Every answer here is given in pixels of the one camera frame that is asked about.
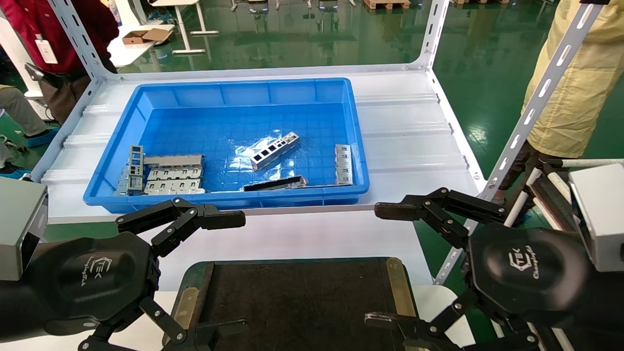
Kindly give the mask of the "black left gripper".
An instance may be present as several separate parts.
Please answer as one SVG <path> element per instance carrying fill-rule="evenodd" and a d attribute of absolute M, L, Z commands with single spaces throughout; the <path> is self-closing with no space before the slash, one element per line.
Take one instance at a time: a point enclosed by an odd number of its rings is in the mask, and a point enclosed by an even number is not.
<path fill-rule="evenodd" d="M 245 319 L 195 324 L 183 329 L 153 298 L 159 259 L 198 229 L 221 230 L 246 224 L 243 211 L 219 211 L 176 197 L 116 219 L 111 238 L 78 238 L 42 244 L 28 267 L 29 331 L 65 336 L 90 329 L 79 351 L 129 351 L 109 343 L 144 313 L 170 341 L 163 351 L 214 351 L 222 337 L 248 330 Z M 151 245 L 134 235 L 165 225 Z"/>

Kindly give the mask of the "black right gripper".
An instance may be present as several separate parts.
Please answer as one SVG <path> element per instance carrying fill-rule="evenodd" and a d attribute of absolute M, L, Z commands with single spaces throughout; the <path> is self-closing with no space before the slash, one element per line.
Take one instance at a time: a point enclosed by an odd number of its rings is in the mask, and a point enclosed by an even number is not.
<path fill-rule="evenodd" d="M 446 331 L 484 297 L 508 315 L 526 321 L 567 321 L 573 318 L 591 276 L 592 263 L 580 237 L 548 228 L 517 229 L 487 224 L 473 233 L 452 217 L 478 223 L 503 223 L 501 205 L 447 188 L 427 195 L 406 195 L 399 203 L 378 202 L 383 220 L 423 221 L 455 248 L 468 247 L 475 289 L 460 295 L 433 321 L 385 312 L 365 314 L 369 327 L 399 331 L 406 347 L 429 351 L 536 351 L 538 338 L 516 332 L 481 344 L 460 347 Z"/>

